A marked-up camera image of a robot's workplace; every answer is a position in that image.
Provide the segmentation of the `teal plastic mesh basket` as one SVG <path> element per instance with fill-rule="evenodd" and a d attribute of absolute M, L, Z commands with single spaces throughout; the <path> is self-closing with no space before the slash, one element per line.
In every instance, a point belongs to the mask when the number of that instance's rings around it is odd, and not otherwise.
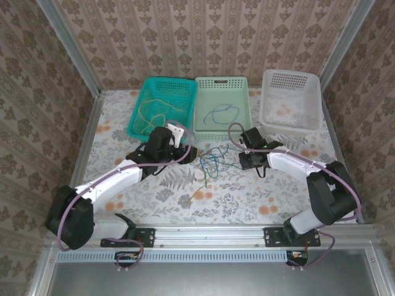
<path fill-rule="evenodd" d="M 175 120 L 189 128 L 198 84 L 194 80 L 153 76 L 147 78 L 127 127 L 127 135 L 146 142 L 157 126 Z"/>

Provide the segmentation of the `mint green plastic basket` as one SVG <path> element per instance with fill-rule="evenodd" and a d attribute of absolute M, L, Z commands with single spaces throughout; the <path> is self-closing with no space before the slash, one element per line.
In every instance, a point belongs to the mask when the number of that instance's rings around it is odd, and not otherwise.
<path fill-rule="evenodd" d="M 194 137 L 203 141 L 228 139 L 228 127 L 252 128 L 249 89 L 243 76 L 197 77 L 193 115 Z"/>

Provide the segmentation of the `floral table cloth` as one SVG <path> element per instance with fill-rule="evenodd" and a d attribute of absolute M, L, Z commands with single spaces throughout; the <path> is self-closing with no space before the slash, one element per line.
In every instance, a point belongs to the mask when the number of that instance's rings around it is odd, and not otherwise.
<path fill-rule="evenodd" d="M 83 181 L 116 167 L 138 146 L 127 127 L 139 92 L 106 91 Z M 229 141 L 195 141 L 197 159 L 172 165 L 128 187 L 101 206 L 96 216 L 121 213 L 138 224 L 281 224 L 310 205 L 305 183 L 269 169 L 264 178 L 242 170 Z"/>

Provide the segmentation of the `white plastic mesh basket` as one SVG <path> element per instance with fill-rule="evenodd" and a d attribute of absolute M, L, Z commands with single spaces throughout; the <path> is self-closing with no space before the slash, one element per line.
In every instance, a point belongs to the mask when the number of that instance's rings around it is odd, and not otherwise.
<path fill-rule="evenodd" d="M 319 133 L 323 111 L 318 76 L 294 70 L 264 71 L 259 120 L 268 133 Z"/>

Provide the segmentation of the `grey metal panel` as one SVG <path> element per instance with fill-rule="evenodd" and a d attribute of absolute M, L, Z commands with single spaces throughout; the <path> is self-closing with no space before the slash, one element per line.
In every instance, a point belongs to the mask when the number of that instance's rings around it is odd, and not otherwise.
<path fill-rule="evenodd" d="M 61 263 L 49 296 L 378 296 L 364 262 L 300 271 L 284 263 Z"/>

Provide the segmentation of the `aluminium side rail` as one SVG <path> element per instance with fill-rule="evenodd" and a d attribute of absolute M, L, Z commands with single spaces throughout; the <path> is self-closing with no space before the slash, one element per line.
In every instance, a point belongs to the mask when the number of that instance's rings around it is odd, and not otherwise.
<path fill-rule="evenodd" d="M 323 110 L 323 116 L 326 122 L 326 126 L 328 128 L 328 132 L 331 137 L 336 159 L 345 166 L 346 170 L 348 170 L 323 94 L 322 94 L 322 110 Z"/>
<path fill-rule="evenodd" d="M 96 128 L 98 127 L 98 122 L 102 114 L 102 108 L 106 95 L 106 91 L 101 91 L 98 97 L 96 97 L 93 101 L 91 113 L 89 115 L 83 140 L 81 142 L 80 151 L 78 153 L 77 161 L 70 179 L 69 186 L 72 188 L 83 184 L 84 173 L 88 164 L 89 154 L 94 141 Z"/>

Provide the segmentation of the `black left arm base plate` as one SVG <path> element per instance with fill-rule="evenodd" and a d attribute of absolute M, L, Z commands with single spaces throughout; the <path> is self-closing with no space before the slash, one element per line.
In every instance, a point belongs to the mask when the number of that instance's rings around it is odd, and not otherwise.
<path fill-rule="evenodd" d="M 131 242 L 137 241 L 143 247 L 152 248 L 154 246 L 155 234 L 156 230 L 154 228 L 130 228 L 120 239 L 102 239 L 100 246 L 107 248 L 139 247 L 138 244 Z"/>

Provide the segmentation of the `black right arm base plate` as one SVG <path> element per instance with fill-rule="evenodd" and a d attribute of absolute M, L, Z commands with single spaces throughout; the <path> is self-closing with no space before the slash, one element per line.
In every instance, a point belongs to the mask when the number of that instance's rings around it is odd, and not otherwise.
<path fill-rule="evenodd" d="M 283 227 L 264 228 L 266 247 L 319 247 L 320 236 L 316 230 L 310 230 L 305 234 L 294 231 L 287 233 Z"/>

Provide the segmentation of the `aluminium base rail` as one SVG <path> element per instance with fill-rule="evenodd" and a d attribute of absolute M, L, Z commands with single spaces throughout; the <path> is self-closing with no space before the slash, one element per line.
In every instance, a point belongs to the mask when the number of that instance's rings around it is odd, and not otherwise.
<path fill-rule="evenodd" d="M 79 226 L 72 232 L 62 231 L 61 246 L 77 250 L 89 243 L 105 238 L 120 239 L 128 229 L 154 228 L 156 230 L 152 248 L 195 247 L 266 247 L 264 228 L 279 225 L 127 225 L 123 221 L 99 221 L 93 229 Z M 374 229 L 368 224 L 335 224 L 317 230 L 321 246 L 331 244 L 341 249 L 363 249 L 380 243 Z"/>

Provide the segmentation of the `aluminium frame post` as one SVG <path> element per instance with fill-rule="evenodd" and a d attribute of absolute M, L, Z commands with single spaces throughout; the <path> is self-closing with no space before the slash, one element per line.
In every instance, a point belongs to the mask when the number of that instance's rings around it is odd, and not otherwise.
<path fill-rule="evenodd" d="M 336 46 L 331 52 L 320 75 L 321 90 L 324 91 L 339 67 L 347 50 L 351 46 L 356 34 L 370 12 L 375 0 L 358 0 L 355 8 L 347 21 Z"/>
<path fill-rule="evenodd" d="M 70 56 L 74 66 L 77 68 L 92 96 L 99 97 L 101 87 L 99 86 L 94 73 L 90 69 L 88 61 L 84 58 L 83 53 L 78 47 L 77 40 L 72 36 L 72 32 L 68 28 L 56 5 L 52 0 L 36 1 L 53 27 L 57 37 L 67 51 L 67 54 Z"/>

